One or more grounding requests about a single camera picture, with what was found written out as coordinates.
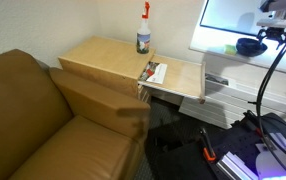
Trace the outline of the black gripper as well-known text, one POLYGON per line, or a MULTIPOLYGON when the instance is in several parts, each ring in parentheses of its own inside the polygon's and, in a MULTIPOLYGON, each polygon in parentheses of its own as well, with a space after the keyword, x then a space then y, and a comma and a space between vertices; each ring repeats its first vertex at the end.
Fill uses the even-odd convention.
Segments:
POLYGON ((286 32, 283 28, 269 27, 267 29, 261 29, 260 36, 262 39, 266 38, 278 42, 286 41, 286 32))

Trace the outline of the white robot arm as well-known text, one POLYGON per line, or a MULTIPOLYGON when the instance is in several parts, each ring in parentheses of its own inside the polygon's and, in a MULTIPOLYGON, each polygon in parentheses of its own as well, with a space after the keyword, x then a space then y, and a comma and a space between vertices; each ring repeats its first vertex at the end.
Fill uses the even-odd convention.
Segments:
POLYGON ((279 44, 286 42, 286 0, 261 0, 259 10, 269 13, 265 19, 260 19, 256 25, 260 26, 256 38, 275 40, 279 44))

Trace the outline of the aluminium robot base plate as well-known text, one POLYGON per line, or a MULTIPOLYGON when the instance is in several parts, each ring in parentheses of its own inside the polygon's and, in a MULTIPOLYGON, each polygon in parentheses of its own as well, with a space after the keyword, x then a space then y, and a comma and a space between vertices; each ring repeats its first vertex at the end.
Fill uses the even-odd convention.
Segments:
POLYGON ((220 136, 215 167, 228 180, 286 180, 286 171, 255 132, 220 136))

